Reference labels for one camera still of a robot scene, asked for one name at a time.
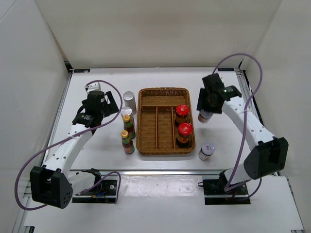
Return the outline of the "red-lid sauce jar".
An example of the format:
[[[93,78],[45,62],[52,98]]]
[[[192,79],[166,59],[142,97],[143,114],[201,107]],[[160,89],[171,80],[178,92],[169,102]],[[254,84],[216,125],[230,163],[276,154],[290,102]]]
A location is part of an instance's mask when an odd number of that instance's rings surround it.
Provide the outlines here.
[[[175,125],[179,126],[182,123],[187,123],[190,108],[185,104],[176,106],[175,109]]]
[[[190,136],[192,135],[193,128],[190,123],[181,123],[178,126],[176,143],[179,147],[185,148],[190,142]]]

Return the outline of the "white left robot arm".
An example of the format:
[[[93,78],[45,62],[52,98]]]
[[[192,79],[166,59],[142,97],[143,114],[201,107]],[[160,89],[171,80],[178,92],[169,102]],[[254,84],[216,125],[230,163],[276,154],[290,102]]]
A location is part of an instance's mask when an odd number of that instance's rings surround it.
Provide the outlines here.
[[[72,197],[82,191],[101,193],[100,172],[87,169],[70,176],[69,171],[86,142],[95,134],[103,118],[117,113],[118,106],[110,91],[90,91],[72,121],[66,141],[42,166],[30,172],[33,201],[60,209],[67,207]]]

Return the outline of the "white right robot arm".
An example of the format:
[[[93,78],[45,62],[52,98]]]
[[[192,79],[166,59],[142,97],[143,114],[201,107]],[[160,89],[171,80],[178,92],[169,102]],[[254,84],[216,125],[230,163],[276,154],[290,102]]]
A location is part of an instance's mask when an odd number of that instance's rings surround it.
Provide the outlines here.
[[[249,146],[245,160],[220,173],[218,188],[224,194],[249,180],[257,180],[284,169],[289,143],[267,130],[252,112],[245,108],[241,92],[233,85],[225,86],[218,73],[202,79],[197,110],[200,113],[225,113],[242,133]]]

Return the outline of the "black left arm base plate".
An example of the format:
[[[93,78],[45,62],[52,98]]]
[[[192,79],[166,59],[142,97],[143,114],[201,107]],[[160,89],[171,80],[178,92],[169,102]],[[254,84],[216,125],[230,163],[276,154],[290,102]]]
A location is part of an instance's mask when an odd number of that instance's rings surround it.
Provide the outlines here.
[[[121,175],[116,172],[110,172],[100,179],[99,185],[92,191],[81,191],[74,195],[72,203],[90,203],[90,204],[116,204],[119,198],[121,186]]]

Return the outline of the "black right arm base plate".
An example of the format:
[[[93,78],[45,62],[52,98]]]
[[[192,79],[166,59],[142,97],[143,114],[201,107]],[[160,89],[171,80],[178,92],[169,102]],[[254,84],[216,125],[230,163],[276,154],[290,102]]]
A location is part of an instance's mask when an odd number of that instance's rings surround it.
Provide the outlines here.
[[[220,188],[217,179],[202,180],[198,187],[203,188],[205,205],[248,205],[248,189],[244,184],[225,192]]]

